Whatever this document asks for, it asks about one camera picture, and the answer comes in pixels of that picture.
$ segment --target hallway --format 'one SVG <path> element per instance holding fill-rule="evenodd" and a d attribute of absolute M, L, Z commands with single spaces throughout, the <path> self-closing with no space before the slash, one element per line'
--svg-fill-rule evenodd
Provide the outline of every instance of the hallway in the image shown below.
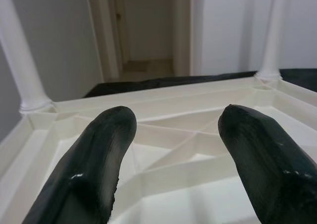
<path fill-rule="evenodd" d="M 173 76 L 173 62 L 171 59 L 129 61 L 123 65 L 121 76 L 118 79 L 111 80 L 111 82 L 136 82 Z"/>

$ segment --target floor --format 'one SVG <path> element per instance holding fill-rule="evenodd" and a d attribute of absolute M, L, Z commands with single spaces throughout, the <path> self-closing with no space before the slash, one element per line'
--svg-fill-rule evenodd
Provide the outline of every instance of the floor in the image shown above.
<path fill-rule="evenodd" d="M 172 59 L 129 61 L 123 65 L 122 75 L 111 82 L 136 82 L 173 76 Z"/>

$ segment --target white wall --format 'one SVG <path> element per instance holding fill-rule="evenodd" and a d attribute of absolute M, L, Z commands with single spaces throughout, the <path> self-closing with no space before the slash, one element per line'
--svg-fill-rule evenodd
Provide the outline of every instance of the white wall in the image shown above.
<path fill-rule="evenodd" d="M 21 119 L 20 97 L 0 45 L 0 142 Z"/>
<path fill-rule="evenodd" d="M 281 68 L 317 68 L 317 0 L 291 0 Z"/>
<path fill-rule="evenodd" d="M 194 74 L 258 70 L 270 5 L 271 0 L 194 0 L 193 46 L 202 48 L 193 56 Z M 291 0 L 281 68 L 317 68 L 316 8 L 316 0 Z"/>
<path fill-rule="evenodd" d="M 130 59 L 172 58 L 172 0 L 124 0 Z"/>
<path fill-rule="evenodd" d="M 54 101 L 83 97 L 101 74 L 87 0 L 13 0 Z"/>

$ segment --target white column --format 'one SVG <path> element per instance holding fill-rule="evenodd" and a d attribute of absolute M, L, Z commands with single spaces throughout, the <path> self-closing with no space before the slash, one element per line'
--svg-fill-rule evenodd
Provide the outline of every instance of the white column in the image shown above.
<path fill-rule="evenodd" d="M 279 64 L 281 59 L 285 21 L 290 0 L 273 0 L 266 35 L 263 64 L 256 77 L 262 80 L 281 78 Z"/>
<path fill-rule="evenodd" d="M 12 0 L 0 0 L 0 41 L 21 96 L 20 111 L 50 107 Z"/>

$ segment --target white plastic shelf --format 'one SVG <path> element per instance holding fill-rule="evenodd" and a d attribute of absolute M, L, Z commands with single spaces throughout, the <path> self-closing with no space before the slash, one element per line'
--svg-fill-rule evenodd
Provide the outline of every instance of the white plastic shelf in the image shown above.
<path fill-rule="evenodd" d="M 229 104 L 272 116 L 317 161 L 317 94 L 284 81 L 244 78 L 61 102 L 25 116 L 1 144 L 0 223 L 20 224 L 89 122 L 123 105 L 138 125 L 110 223 L 259 224 L 218 133 Z"/>

